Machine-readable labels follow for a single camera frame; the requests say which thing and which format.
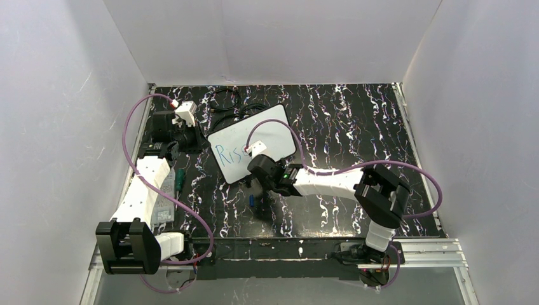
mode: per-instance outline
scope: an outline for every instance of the white enclosure wall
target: white enclosure wall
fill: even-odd
[[[443,1],[404,79],[482,304],[539,297],[539,3]]]
[[[147,84],[101,0],[1,1],[0,41],[1,303],[78,304]]]
[[[105,0],[158,85],[391,83],[440,0]]]

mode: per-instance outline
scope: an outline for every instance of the black surface with white streaks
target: black surface with white streaks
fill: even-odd
[[[198,105],[196,118],[205,135],[212,121],[223,114],[209,112],[210,92],[217,87],[157,88],[178,101],[193,100]],[[416,164],[407,132],[397,107],[392,86],[383,85],[290,85],[238,86],[242,103],[282,103],[290,125],[298,133],[306,153],[307,165],[319,168],[344,168],[361,161],[391,159]],[[230,93],[220,93],[218,104],[231,105]],[[150,112],[167,109],[164,98],[154,98]],[[149,137],[146,126],[145,139]],[[299,153],[294,156],[299,163]],[[262,192],[254,182],[251,188],[238,182],[225,183],[211,150],[200,155],[182,156],[176,168],[186,170],[180,200],[191,206],[220,237],[365,237],[369,221],[352,200],[329,196],[284,198]],[[391,166],[413,189],[409,213],[428,210],[429,204],[421,176],[405,168]],[[249,195],[255,207],[249,207]],[[207,236],[204,228],[177,208],[175,222],[166,231],[186,229],[194,237]],[[434,218],[425,217],[403,223],[399,236],[443,237]]]

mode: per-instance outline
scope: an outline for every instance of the black cable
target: black cable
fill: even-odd
[[[367,280],[375,281],[380,286],[385,285],[385,284],[382,284],[372,273],[366,273],[366,272],[363,272],[363,271],[359,271],[359,277],[361,278],[362,276]],[[386,280],[389,280],[389,274],[387,274],[387,276],[384,276],[384,277],[387,277]]]
[[[245,105],[240,109],[240,119],[243,119],[247,115],[247,111],[249,110],[255,109],[255,110],[261,111],[267,108],[268,106],[264,104],[260,104],[260,103],[253,103],[253,104]]]
[[[215,128],[217,128],[217,125],[219,125],[219,123],[222,123],[224,122],[225,120],[227,119],[235,119],[235,118],[239,118],[240,117],[240,114],[238,113],[233,113],[233,114],[227,114],[225,116],[223,116],[222,118],[219,118],[217,121],[215,121],[215,123],[212,124],[212,126],[210,127],[210,132],[214,132],[215,131]]]
[[[351,262],[354,264],[361,264],[365,262],[364,259],[351,259],[348,257],[343,257],[343,255],[349,255],[349,254],[350,254],[350,251],[334,252],[331,254],[330,258],[337,260],[343,265],[344,265],[344,262]]]
[[[233,94],[234,104],[232,106],[230,106],[230,107],[219,107],[219,106],[217,106],[217,102],[215,102],[215,96],[218,93],[221,93],[221,92],[230,92],[230,93]],[[242,100],[242,97],[240,96],[240,93],[238,91],[232,90],[230,88],[219,89],[219,90],[213,92],[212,96],[210,97],[210,102],[209,102],[210,109],[211,109],[210,111],[211,112],[225,112],[225,111],[232,110],[232,109],[238,107],[241,100]]]
[[[183,282],[183,284],[180,286],[180,288],[182,288],[185,284],[187,284],[188,282],[191,282],[191,281],[194,281],[194,278],[187,279],[185,282]]]

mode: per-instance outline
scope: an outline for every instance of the black mounting bracket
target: black mounting bracket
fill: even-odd
[[[354,196],[372,221],[398,229],[410,198],[410,187],[383,165],[367,166],[354,185]]]
[[[301,168],[301,164],[284,167],[281,161],[273,161],[264,154],[255,156],[247,165],[247,170],[260,182],[264,190],[271,190],[285,197],[301,196],[294,187],[297,171]]]
[[[174,124],[174,111],[157,111],[152,115],[151,142],[177,143],[176,153],[200,154],[207,145],[206,138],[202,134],[200,125],[187,126],[187,122],[181,118],[180,123]]]
[[[95,230],[105,272],[153,275],[161,264],[161,247],[145,222],[99,222]]]

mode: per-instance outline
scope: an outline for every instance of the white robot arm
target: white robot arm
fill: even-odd
[[[183,102],[175,111],[152,115],[150,142],[141,145],[136,166],[140,175],[160,189],[179,153],[200,153],[203,136],[194,120],[196,104]],[[182,233],[150,229],[158,193],[134,176],[110,221],[95,231],[104,269],[109,274],[154,274],[162,260],[184,250]]]
[[[248,169],[262,187],[283,196],[329,195],[361,204],[371,218],[365,246],[357,258],[379,262],[400,227],[410,196],[410,187],[382,165],[357,168],[334,175],[316,175],[301,164],[280,166],[265,155],[266,146],[257,141],[247,148],[252,161]],[[317,172],[334,172],[319,170]]]

